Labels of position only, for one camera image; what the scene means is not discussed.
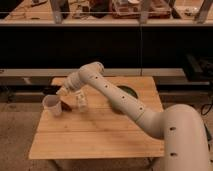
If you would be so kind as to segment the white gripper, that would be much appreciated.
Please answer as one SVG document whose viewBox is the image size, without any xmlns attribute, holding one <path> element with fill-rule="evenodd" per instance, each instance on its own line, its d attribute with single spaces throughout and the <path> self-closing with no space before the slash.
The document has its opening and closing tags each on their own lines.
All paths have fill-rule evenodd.
<svg viewBox="0 0 213 171">
<path fill-rule="evenodd" d="M 81 81 L 80 76 L 77 72 L 69 74 L 62 86 L 56 92 L 57 95 L 66 96 L 70 92 L 76 92 L 84 86 L 84 83 Z"/>
</svg>

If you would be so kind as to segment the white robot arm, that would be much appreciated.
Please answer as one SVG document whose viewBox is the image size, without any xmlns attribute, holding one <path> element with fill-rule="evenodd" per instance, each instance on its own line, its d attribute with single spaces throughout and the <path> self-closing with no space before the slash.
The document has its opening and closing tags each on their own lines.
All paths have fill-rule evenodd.
<svg viewBox="0 0 213 171">
<path fill-rule="evenodd" d="M 102 93 L 146 134 L 164 140 L 165 171 L 213 171 L 203 120 L 191 106 L 176 104 L 155 112 L 102 76 L 104 66 L 92 62 L 70 73 L 59 95 L 89 85 Z"/>
</svg>

